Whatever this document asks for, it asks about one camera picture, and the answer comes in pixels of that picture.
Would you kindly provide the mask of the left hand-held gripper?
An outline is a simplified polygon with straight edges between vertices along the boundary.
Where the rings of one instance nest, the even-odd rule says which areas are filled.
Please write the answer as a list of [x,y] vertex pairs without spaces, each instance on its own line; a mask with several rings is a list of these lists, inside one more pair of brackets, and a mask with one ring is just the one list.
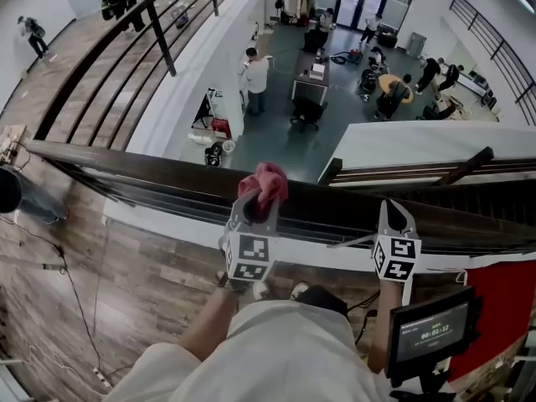
[[219,239],[228,277],[237,281],[264,281],[275,263],[276,224],[280,200],[263,209],[259,189],[250,190],[234,202],[229,221]]

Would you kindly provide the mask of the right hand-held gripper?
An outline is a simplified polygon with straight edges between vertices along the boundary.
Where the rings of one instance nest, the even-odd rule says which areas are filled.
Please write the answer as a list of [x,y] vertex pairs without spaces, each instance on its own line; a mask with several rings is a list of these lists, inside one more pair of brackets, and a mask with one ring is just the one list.
[[383,200],[371,254],[380,280],[405,283],[414,275],[421,251],[418,238],[413,215],[398,202]]

